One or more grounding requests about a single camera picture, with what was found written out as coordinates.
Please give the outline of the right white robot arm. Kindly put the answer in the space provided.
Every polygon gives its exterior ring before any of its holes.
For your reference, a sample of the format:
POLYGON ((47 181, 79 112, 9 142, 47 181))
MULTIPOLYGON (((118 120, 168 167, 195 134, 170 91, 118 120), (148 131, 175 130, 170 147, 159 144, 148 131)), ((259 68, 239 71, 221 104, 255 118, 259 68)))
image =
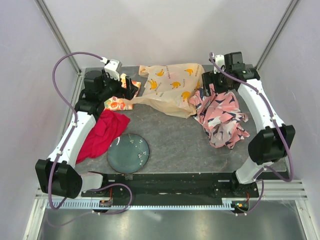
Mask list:
POLYGON ((276 114, 263 89, 260 75, 252 64, 243 61, 240 51, 225 55, 209 53, 213 70, 202 74, 204 94, 210 96, 209 86, 216 93, 236 90, 245 101, 256 127, 256 136, 248 144, 248 158, 234 172, 234 181, 229 191, 235 197, 247 191, 247 184, 257 180, 266 170, 272 171, 284 182, 294 177, 293 160, 290 152, 296 130, 286 125, 276 114))

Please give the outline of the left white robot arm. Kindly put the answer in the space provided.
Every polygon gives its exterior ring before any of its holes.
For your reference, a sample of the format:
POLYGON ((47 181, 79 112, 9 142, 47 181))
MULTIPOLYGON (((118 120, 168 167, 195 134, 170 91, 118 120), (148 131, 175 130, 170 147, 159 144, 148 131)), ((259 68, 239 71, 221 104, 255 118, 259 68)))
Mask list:
POLYGON ((116 97, 131 100, 138 88, 131 78, 114 79, 111 70, 91 70, 84 75, 84 88, 73 107, 73 117, 57 147, 47 159, 39 159, 35 171, 43 193, 75 199, 81 192, 92 190, 106 196, 110 185, 100 172, 79 174, 76 160, 85 140, 105 109, 105 101, 116 97))

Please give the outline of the banana print plastic bag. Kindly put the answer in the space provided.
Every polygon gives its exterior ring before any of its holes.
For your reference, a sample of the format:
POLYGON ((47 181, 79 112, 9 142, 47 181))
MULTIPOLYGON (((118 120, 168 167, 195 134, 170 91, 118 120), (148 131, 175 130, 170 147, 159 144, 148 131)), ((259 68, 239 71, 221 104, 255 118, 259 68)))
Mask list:
POLYGON ((196 114, 196 107, 189 99, 202 86, 202 65, 141 65, 138 73, 146 78, 144 91, 142 96, 124 99, 126 104, 148 105, 168 116, 184 119, 196 114))

